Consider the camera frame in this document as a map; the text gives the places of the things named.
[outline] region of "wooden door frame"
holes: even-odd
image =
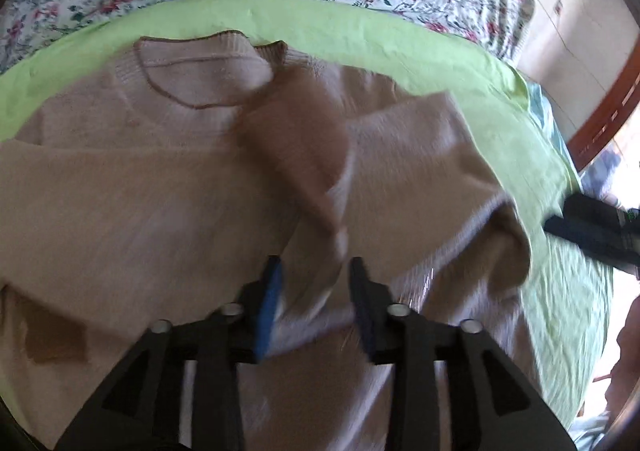
[[[609,144],[640,102],[640,38],[598,108],[567,142],[578,171]]]

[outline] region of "sweater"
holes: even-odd
[[[538,386],[529,244],[448,92],[236,31],[141,38],[0,145],[0,367],[53,447],[156,319],[285,285],[239,372],[249,450],[382,449],[390,367],[358,347],[348,259],[429,319],[475,318]]]

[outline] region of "metal bolt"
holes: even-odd
[[[406,317],[411,312],[411,309],[404,303],[392,303],[386,307],[386,313],[393,317]]]
[[[467,334],[479,334],[484,330],[482,323],[476,319],[465,319],[460,323],[460,328]]]
[[[172,326],[173,325],[171,325],[171,323],[166,319],[159,319],[158,321],[154,321],[153,323],[151,323],[149,330],[151,330],[151,332],[153,332],[154,334],[164,334],[166,332],[169,332]]]
[[[220,314],[228,317],[241,316],[244,314],[244,307],[239,303],[226,303],[220,307]]]

